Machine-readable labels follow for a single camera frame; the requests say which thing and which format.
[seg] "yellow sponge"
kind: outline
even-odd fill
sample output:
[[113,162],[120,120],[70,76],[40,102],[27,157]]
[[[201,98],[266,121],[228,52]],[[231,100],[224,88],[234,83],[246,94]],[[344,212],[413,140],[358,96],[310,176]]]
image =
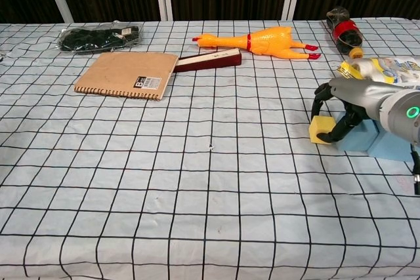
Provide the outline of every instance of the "yellow sponge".
[[331,116],[314,116],[309,125],[309,137],[313,144],[329,144],[320,140],[316,135],[320,132],[330,132],[335,126],[335,119]]

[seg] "blue foam block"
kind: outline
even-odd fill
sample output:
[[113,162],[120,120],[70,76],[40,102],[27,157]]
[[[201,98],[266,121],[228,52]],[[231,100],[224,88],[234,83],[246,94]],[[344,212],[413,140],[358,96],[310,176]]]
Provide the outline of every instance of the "blue foam block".
[[369,156],[395,161],[413,161],[408,141],[387,132],[379,123],[376,126],[379,134],[367,150]]
[[[337,122],[341,119],[344,113],[341,113]],[[342,140],[335,145],[340,151],[367,151],[372,143],[375,141],[379,132],[375,123],[366,119],[359,125],[355,126]]]

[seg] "notebook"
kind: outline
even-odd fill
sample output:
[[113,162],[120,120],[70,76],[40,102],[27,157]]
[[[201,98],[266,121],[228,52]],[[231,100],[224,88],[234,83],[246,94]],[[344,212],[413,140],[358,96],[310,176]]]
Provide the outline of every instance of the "notebook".
[[178,56],[163,52],[103,52],[74,91],[161,100]]

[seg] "rubber chicken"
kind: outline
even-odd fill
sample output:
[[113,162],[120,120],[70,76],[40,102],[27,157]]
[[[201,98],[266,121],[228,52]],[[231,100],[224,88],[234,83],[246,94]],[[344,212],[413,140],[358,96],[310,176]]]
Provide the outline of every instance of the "rubber chicken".
[[192,39],[200,47],[238,47],[257,55],[271,55],[283,59],[318,59],[321,54],[294,52],[290,48],[316,50],[317,46],[294,42],[291,27],[278,26],[238,37],[216,37],[202,34]]

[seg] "soda bottle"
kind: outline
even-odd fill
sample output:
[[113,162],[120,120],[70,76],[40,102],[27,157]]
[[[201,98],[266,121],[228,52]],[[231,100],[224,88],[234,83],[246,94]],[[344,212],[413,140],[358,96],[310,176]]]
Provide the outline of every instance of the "soda bottle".
[[350,58],[363,57],[362,34],[345,8],[337,6],[327,12],[327,25],[341,54]]

